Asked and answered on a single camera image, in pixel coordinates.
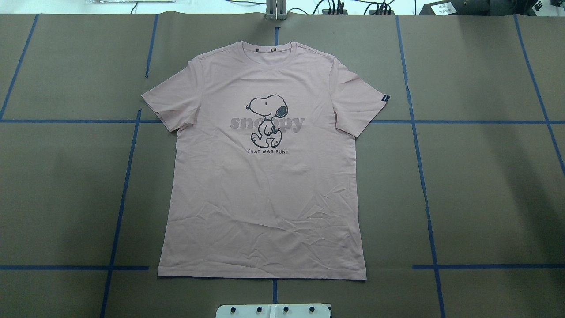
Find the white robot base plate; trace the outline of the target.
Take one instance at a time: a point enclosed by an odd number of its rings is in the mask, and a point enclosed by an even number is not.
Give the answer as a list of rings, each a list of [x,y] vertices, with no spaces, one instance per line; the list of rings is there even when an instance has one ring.
[[[322,303],[228,304],[216,310],[216,318],[331,318],[331,306]]]

